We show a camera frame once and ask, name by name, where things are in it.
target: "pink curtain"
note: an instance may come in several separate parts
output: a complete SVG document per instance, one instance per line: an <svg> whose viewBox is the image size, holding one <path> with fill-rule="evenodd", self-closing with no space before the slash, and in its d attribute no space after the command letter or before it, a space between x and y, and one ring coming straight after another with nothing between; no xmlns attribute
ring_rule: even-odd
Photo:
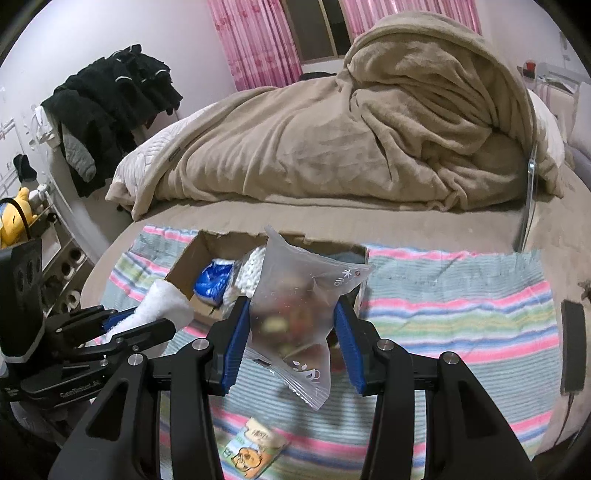
<svg viewBox="0 0 591 480"><path fill-rule="evenodd" d="M208 0L236 88L284 87L301 64L280 0Z"/></svg>
<svg viewBox="0 0 591 480"><path fill-rule="evenodd" d="M475 0L340 0L351 34L361 35L386 15L405 10L434 12L453 18L482 35Z"/></svg>

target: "stuffed animal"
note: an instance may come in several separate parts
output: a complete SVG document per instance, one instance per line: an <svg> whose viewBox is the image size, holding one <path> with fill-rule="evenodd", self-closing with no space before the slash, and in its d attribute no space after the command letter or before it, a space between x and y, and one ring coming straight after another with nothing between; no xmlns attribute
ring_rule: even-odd
<svg viewBox="0 0 591 480"><path fill-rule="evenodd" d="M37 215L33 215L31 206L29 205L29 189L26 187L21 188L14 199L25 214L27 223L31 225L37 218ZM0 228L2 248L6 248L16 242L21 232L25 229L17 209L10 203L6 203L5 205L6 208L2 213L2 228Z"/></svg>

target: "striped bed sheet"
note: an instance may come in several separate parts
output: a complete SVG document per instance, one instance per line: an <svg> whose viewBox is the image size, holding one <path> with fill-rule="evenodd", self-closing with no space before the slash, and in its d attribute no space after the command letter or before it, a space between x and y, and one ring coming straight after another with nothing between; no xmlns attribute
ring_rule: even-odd
<svg viewBox="0 0 591 480"><path fill-rule="evenodd" d="M163 278L196 231L146 226L124 253L106 286L103 304L136 306L155 278ZM550 285L538 252L474 254L368 245L369 276L360 317L383 338L409 352L438 357L455 351L499 407L529 457L547 430L560 393L561 355ZM193 322L169 342L174 353L206 328ZM332 372L330 397L318 411L265 368L243 361L236 384L211 397L222 448L250 417L278 429L289 447L264 480L358 479L375 397L362 398L344 371ZM168 392L161 397L161 476L172 478ZM426 451L424 393L415 393L413 477L422 478ZM226 479L241 478L223 465Z"/></svg>

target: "clear plastic bag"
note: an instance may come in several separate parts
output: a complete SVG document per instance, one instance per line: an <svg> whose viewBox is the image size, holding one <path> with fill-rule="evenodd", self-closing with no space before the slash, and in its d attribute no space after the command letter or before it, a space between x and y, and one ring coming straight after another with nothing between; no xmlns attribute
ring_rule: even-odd
<svg viewBox="0 0 591 480"><path fill-rule="evenodd" d="M269 240L250 305L245 355L272 369L318 410L330 393L326 336L336 303L367 278L371 267L310 253L269 227L265 231Z"/></svg>

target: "window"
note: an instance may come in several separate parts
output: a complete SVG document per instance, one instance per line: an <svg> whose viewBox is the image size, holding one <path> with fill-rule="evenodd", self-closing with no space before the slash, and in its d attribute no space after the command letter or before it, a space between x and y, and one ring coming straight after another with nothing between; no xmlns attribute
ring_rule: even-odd
<svg viewBox="0 0 591 480"><path fill-rule="evenodd" d="M351 39L339 0L282 0L300 61L344 56Z"/></svg>

